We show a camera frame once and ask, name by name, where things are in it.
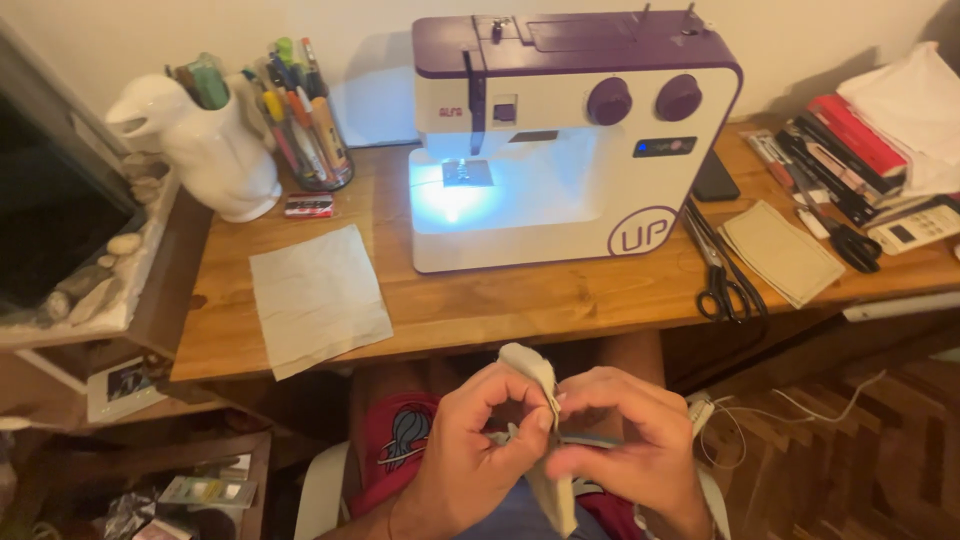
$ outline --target up logo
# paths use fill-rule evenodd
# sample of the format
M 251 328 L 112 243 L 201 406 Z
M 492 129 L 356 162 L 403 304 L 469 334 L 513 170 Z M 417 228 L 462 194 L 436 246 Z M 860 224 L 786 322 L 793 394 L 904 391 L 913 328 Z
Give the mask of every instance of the up logo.
M 611 255 L 639 255 L 659 248 L 670 234 L 677 211 L 668 207 L 640 209 L 623 218 L 607 239 Z

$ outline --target white wall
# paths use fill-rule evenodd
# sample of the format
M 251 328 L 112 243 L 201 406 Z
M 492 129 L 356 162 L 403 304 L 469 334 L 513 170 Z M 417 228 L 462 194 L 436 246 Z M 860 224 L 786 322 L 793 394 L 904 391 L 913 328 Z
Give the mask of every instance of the white wall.
M 791 112 L 851 75 L 905 53 L 960 0 L 702 0 L 743 66 L 733 111 Z M 659 0 L 653 9 L 683 9 Z M 310 37 L 351 145 L 411 140 L 410 24 L 429 15 L 641 10 L 639 0 L 3 0 L 0 17 L 95 114 L 124 84 L 208 51 L 228 69 L 277 37 Z

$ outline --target red book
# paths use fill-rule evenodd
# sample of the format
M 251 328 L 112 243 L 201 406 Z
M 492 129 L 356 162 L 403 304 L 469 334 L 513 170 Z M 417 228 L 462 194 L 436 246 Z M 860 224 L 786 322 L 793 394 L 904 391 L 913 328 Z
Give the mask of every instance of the red book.
M 882 177 L 897 176 L 906 169 L 906 160 L 890 148 L 850 111 L 847 100 L 837 94 L 820 96 L 806 106 L 831 133 Z

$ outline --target fingernail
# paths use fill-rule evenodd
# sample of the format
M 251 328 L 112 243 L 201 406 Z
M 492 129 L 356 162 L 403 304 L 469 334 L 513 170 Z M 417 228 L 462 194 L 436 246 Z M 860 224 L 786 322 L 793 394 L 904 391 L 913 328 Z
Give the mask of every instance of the fingernail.
M 549 409 L 541 411 L 537 423 L 540 425 L 541 430 L 550 431 L 550 429 L 553 428 L 553 412 Z

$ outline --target stack of books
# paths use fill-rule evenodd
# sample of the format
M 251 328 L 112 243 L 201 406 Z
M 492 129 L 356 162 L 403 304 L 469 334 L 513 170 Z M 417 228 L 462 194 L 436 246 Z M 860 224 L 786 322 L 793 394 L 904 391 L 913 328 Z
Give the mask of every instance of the stack of books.
M 941 204 L 956 208 L 946 195 L 901 195 L 906 160 L 837 94 L 815 98 L 776 139 L 858 227 L 880 225 Z

